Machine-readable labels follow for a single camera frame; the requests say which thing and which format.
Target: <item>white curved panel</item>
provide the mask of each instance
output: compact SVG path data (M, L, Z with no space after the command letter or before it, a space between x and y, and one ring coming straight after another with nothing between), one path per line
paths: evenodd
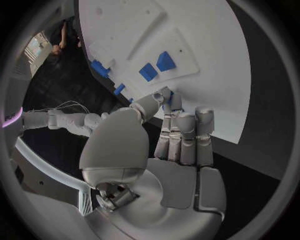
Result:
M251 68L243 31L226 1L86 0L79 1L79 17L89 60L109 63L109 77L116 87L125 85L126 98L168 86L182 95L186 112L198 105L213 107L213 135L239 142ZM160 72L156 62L164 51L177 67ZM146 63L158 72L150 82L139 73Z

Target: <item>purple light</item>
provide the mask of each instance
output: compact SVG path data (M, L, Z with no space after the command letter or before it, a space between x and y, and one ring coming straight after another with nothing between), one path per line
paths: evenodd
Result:
M21 107L20 111L15 116L13 116L11 119L9 119L3 123L2 128L5 128L5 127L13 124L15 121L17 121L21 117L22 113L23 113L23 108Z

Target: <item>blue block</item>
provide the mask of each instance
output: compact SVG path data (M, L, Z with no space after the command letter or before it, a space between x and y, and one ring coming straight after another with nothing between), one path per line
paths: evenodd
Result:
M104 77L104 78L108 78L109 77L108 73L110 72L111 69L110 68L108 68L108 69L104 68L104 66L102 66L102 64L99 61L97 61L97 60L92 61L91 66L102 77Z
M125 88L125 85L123 83L120 84L120 86L118 86L115 90L114 90L114 95L119 95L122 90Z
M174 61L167 51L164 51L159 55L156 66L161 72L176 68Z
M147 80L147 82L150 82L152 79L154 79L158 72L153 68L153 66L150 63L147 63L140 71L139 73Z

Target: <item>person's arm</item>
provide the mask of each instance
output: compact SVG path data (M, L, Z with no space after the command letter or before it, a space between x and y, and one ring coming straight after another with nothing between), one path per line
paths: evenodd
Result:
M61 28L61 41L59 43L59 47L64 49L67 45L67 23L64 22Z

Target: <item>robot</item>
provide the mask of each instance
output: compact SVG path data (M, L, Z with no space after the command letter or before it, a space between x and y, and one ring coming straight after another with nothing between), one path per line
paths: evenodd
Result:
M142 124L160 107L161 133L155 158L148 158ZM210 239L224 219L226 192L213 168L210 138L214 111L199 106L194 114L184 112L181 96L168 87L111 114L50 109L24 112L22 122L23 130L66 128L89 137L79 167L99 192L100 208L86 219L101 238ZM95 218L108 222L99 228Z

